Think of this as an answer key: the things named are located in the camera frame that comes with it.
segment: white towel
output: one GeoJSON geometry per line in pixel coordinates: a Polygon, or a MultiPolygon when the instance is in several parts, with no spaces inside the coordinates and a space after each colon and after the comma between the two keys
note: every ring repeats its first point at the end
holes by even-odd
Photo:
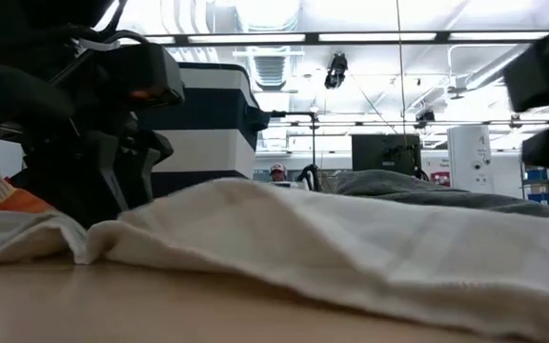
{"type": "Polygon", "coordinates": [[[0,212],[0,261],[61,250],[61,239],[77,263],[240,272],[372,313],[549,342],[549,219],[240,180],[158,199],[87,235],[61,214],[0,212]]]}

